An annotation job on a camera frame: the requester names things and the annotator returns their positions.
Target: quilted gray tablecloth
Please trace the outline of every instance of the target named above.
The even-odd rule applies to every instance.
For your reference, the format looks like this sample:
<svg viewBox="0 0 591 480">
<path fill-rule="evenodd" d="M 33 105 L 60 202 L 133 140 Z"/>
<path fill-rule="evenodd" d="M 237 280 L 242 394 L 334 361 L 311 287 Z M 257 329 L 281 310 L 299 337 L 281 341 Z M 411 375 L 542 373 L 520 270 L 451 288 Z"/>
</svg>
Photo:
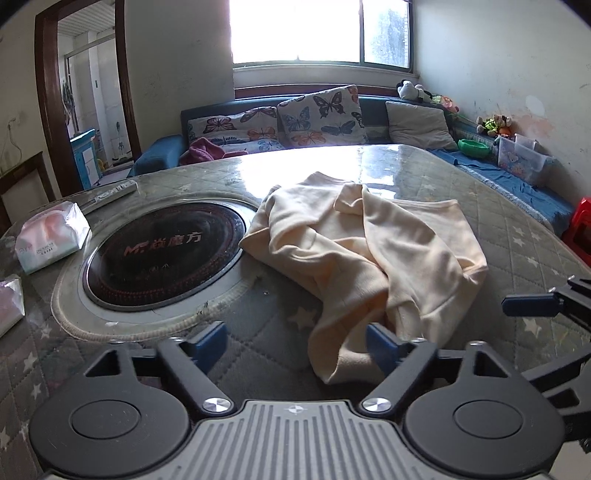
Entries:
<svg viewBox="0 0 591 480">
<path fill-rule="evenodd" d="M 138 177 L 139 194 L 91 213 L 89 222 L 98 229 L 122 209 L 169 195 L 230 196 L 257 205 L 273 185 L 301 181 L 314 171 L 365 183 L 390 198 L 458 199 L 486 255 L 489 275 L 450 347 L 483 339 L 525 370 L 588 343 L 589 333 L 562 316 L 510 319 L 501 312 L 505 295 L 547 291 L 570 275 L 590 276 L 587 267 L 500 194 L 413 147 L 308 148 L 161 171 Z M 84 203 L 108 188 L 78 194 L 73 200 Z M 27 312 L 0 339 L 0 480 L 34 479 L 41 473 L 28 442 L 28 422 L 34 410 L 101 347 L 69 336 L 52 316 L 53 286 L 66 261 L 24 275 L 13 252 L 20 227 L 14 225 L 0 242 L 0 273 L 21 276 Z M 217 315 L 228 324 L 230 340 L 210 378 L 237 403 L 246 398 L 362 398 L 371 386 L 326 387 L 309 367 L 306 339 L 320 315 L 320 302 L 278 273 L 259 267 L 248 291 Z"/>
</svg>

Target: pink cloth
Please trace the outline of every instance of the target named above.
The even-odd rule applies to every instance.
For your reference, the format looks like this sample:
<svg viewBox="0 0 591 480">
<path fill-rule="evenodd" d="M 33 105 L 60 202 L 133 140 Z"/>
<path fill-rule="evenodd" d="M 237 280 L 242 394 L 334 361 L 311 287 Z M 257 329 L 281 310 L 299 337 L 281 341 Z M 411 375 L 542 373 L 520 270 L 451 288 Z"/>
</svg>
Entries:
<svg viewBox="0 0 591 480">
<path fill-rule="evenodd" d="M 222 158 L 237 157 L 246 155 L 248 152 L 239 150 L 236 152 L 224 152 L 222 147 L 211 143 L 207 138 L 201 137 L 194 140 L 189 149 L 181 155 L 179 165 L 191 165 L 193 163 L 202 163 L 204 161 L 220 160 Z"/>
</svg>

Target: butterfly print pillow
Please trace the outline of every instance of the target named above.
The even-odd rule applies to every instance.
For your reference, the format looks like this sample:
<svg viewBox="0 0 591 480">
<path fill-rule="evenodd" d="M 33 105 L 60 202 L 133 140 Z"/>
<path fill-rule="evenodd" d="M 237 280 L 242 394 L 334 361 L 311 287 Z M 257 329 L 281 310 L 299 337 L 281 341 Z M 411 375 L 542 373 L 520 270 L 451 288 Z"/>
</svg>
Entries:
<svg viewBox="0 0 591 480">
<path fill-rule="evenodd" d="M 277 112 L 294 148 L 368 142 L 356 85 L 292 98 L 277 105 Z"/>
<path fill-rule="evenodd" d="M 195 118 L 188 124 L 189 142 L 205 137 L 226 152 L 284 150 L 277 140 L 277 108 L 262 106 L 235 115 Z"/>
</svg>

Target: window frame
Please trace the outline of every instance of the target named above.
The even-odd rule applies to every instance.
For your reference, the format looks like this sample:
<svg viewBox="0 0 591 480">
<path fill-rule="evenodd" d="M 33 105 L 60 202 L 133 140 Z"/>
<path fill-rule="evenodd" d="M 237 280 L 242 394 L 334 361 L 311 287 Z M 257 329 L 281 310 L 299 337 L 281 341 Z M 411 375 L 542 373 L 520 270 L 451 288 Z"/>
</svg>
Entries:
<svg viewBox="0 0 591 480">
<path fill-rule="evenodd" d="M 413 3 L 408 3 L 408 68 L 398 67 L 396 65 L 386 65 L 384 63 L 374 63 L 365 61 L 365 30 L 363 27 L 363 0 L 359 0 L 359 61 L 334 61 L 334 60 L 267 60 L 267 61 L 249 61 L 243 63 L 234 63 L 234 69 L 244 67 L 259 67 L 268 65 L 347 65 L 351 67 L 368 67 L 379 70 L 392 70 L 394 72 L 413 73 L 414 66 L 414 11 Z"/>
</svg>

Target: black round cooktop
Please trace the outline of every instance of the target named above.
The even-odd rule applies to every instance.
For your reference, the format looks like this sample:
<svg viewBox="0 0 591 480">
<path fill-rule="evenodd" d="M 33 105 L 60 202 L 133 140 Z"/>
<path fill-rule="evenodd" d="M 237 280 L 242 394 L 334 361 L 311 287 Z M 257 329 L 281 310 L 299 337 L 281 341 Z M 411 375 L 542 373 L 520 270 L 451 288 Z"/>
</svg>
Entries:
<svg viewBox="0 0 591 480">
<path fill-rule="evenodd" d="M 102 307 L 127 312 L 177 302 L 230 269 L 244 234 L 240 215 L 218 203 L 182 203 L 146 213 L 91 256 L 85 292 Z"/>
</svg>

